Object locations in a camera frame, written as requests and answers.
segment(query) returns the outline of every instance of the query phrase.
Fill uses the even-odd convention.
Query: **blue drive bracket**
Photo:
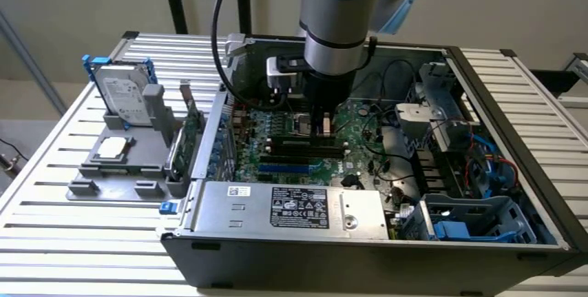
[[[97,84],[97,88],[99,90],[101,97],[106,103],[107,112],[110,115],[113,115],[114,112],[109,106],[106,95],[105,95],[102,88],[101,88],[101,84],[97,82],[97,74],[95,74],[95,71],[98,69],[101,69],[102,66],[141,65],[141,64],[143,64],[147,69],[149,83],[158,84],[158,76],[155,75],[155,66],[154,66],[154,62],[153,62],[151,58],[147,58],[142,63],[137,63],[137,62],[127,62],[127,61],[113,61],[111,57],[93,57],[91,55],[86,54],[82,57],[82,62],[83,62],[85,70],[89,73],[89,79]]]

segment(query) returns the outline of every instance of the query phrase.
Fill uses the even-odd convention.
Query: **green circuit board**
[[[362,101],[350,100],[337,112],[333,126],[334,130],[338,131],[337,145],[343,145],[347,142],[350,150],[343,159],[314,158],[310,162],[310,174],[263,172],[263,181],[259,180],[259,165],[262,164],[261,156],[269,155],[265,142],[273,136],[301,135],[298,134],[297,121],[303,113],[262,112],[257,110],[241,113],[239,125],[234,125],[239,153],[235,180],[239,182],[339,185],[341,180],[347,175],[359,173],[362,181],[371,184],[374,176],[369,174],[369,163],[374,160],[378,166],[381,156],[374,155],[363,146],[362,130],[371,116],[370,114],[362,116],[359,110],[363,108],[366,108],[366,104]],[[371,120],[366,129],[375,132],[375,119]],[[370,143],[370,146],[377,151],[383,151],[382,143]]]

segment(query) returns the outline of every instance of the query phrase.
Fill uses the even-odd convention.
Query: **blue latch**
[[[94,57],[93,59],[93,64],[110,64],[111,62],[111,57]]]
[[[434,225],[434,229],[439,240],[510,243],[517,237],[517,232],[506,232],[499,236],[470,236],[469,227],[462,221],[439,221]]]
[[[159,214],[161,215],[170,215],[170,214],[178,214],[178,203],[175,202],[163,202],[159,206]]]

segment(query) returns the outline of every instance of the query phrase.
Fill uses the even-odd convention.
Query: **gray plastic part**
[[[99,187],[94,183],[93,180],[87,178],[81,178],[74,180],[67,187],[70,191],[77,195],[97,195],[99,191]]]
[[[165,168],[159,166],[159,168],[142,168],[141,175],[146,178],[163,178],[165,177]]]
[[[143,97],[146,99],[147,109],[154,114],[151,117],[154,129],[162,133],[166,146],[170,147],[173,144],[177,120],[174,118],[173,109],[165,104],[165,86],[153,83],[147,85],[143,90]]]
[[[237,57],[247,51],[246,34],[233,33],[225,43],[225,52],[229,57]]]
[[[181,178],[181,181],[175,182],[170,180],[170,177],[166,177],[166,185],[170,190],[170,193],[175,197],[185,197],[189,191],[187,180]]]
[[[118,115],[106,114],[105,122],[107,123],[107,128],[110,130],[125,130],[126,129],[126,121]]]
[[[138,180],[135,191],[139,196],[159,196],[163,194],[158,181]]]
[[[82,175],[87,178],[99,178],[102,177],[102,172],[98,167],[85,167],[81,166],[79,171]]]
[[[125,150],[126,160],[123,162],[107,161],[98,162],[93,158],[97,157],[102,142],[109,137],[123,137],[133,139],[134,142]],[[165,175],[165,163],[170,154],[170,148],[162,140],[162,134],[151,127],[134,127],[127,130],[102,131],[99,140],[94,145],[86,162],[79,167],[81,174],[73,182],[73,188],[67,194],[67,198],[73,201],[149,201],[159,202],[169,199],[183,197],[185,189],[174,183],[167,186]],[[79,182],[97,186],[97,192],[85,192]],[[159,185],[162,192],[138,193],[138,181],[154,181]]]

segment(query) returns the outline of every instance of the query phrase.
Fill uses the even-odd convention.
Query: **capacitor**
[[[362,108],[358,110],[358,114],[359,114],[359,116],[369,116],[370,111],[369,111],[369,109]]]
[[[369,163],[369,173],[370,173],[370,175],[374,175],[374,160],[370,160],[370,163]]]

